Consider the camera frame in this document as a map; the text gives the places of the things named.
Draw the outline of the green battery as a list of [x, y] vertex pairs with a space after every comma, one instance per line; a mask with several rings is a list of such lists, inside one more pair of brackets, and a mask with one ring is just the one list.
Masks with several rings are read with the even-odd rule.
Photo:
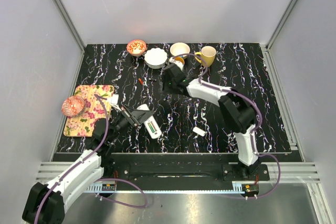
[[148, 123], [148, 126], [149, 126], [150, 130], [152, 131], [152, 133], [156, 132], [156, 129], [154, 128], [154, 126], [152, 125], [151, 122]]

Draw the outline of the white remote control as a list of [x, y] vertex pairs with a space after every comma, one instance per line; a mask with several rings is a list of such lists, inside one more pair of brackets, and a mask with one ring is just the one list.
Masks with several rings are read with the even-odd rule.
[[154, 112], [146, 104], [140, 105], [137, 110], [141, 111], [139, 122], [145, 126], [151, 139], [159, 138], [162, 135], [162, 131], [153, 116]]

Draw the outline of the white battery cover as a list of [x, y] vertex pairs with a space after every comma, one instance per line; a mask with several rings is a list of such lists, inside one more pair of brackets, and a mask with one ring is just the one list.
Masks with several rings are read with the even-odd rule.
[[197, 135], [200, 135], [200, 136], [205, 136], [206, 135], [206, 132], [203, 131], [202, 129], [198, 128], [198, 127], [194, 127], [193, 132], [196, 133]]

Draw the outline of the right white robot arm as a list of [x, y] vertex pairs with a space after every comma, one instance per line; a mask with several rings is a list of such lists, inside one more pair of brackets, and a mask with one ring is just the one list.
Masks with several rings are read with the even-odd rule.
[[198, 77], [187, 77], [174, 63], [163, 69], [163, 91], [198, 98], [219, 107], [226, 127], [235, 136], [238, 146], [236, 172], [245, 180], [257, 175], [260, 165], [255, 131], [262, 122], [261, 112], [252, 100], [240, 91], [214, 85]]

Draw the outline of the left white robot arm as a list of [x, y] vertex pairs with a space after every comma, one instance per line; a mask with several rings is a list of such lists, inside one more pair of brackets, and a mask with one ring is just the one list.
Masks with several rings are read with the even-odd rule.
[[130, 126], [140, 126], [154, 114], [146, 105], [122, 106], [119, 118], [95, 121], [91, 142], [80, 157], [49, 182], [37, 182], [30, 190], [22, 219], [27, 223], [62, 223], [74, 201], [94, 182], [114, 178], [112, 146], [109, 141]]

